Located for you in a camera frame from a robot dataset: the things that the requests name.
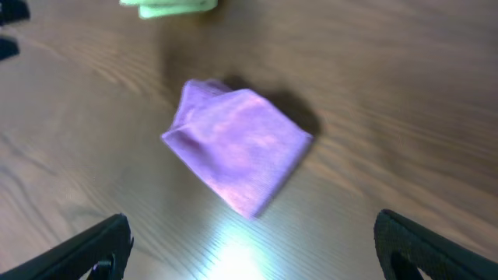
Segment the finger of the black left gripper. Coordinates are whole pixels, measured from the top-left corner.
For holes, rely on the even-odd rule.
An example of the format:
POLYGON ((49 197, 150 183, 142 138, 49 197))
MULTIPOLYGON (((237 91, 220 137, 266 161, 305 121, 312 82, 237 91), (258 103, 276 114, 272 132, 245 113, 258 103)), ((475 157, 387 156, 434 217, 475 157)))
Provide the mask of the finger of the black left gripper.
POLYGON ((1 0, 1 25, 17 23, 30 18, 29 7, 24 0, 1 0))
POLYGON ((14 57, 19 54, 19 47, 15 40, 8 37, 0 39, 0 60, 14 57))

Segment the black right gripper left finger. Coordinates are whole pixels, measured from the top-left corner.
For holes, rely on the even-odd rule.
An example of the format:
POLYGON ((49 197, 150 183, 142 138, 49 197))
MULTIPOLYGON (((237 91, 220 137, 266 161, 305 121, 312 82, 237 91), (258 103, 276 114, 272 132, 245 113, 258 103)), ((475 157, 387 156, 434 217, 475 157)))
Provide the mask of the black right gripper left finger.
POLYGON ((64 243, 1 274, 1 280, 122 280, 134 239, 128 219, 115 214, 64 243))

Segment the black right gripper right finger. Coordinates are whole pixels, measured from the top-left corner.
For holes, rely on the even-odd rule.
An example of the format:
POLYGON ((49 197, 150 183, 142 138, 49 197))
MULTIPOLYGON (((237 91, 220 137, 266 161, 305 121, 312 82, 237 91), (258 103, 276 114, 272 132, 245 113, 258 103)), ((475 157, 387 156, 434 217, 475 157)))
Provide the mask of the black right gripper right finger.
POLYGON ((377 258, 387 280, 497 280, 497 263, 398 213, 381 210, 374 224, 377 258))

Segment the purple microfiber cloth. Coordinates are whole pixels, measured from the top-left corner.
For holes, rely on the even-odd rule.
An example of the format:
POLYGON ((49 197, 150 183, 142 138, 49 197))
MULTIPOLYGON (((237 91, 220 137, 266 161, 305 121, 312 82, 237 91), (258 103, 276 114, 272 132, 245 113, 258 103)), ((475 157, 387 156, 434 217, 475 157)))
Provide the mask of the purple microfiber cloth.
POLYGON ((161 138, 246 218, 266 207, 313 140, 255 91, 196 79, 184 84, 173 123, 161 138))

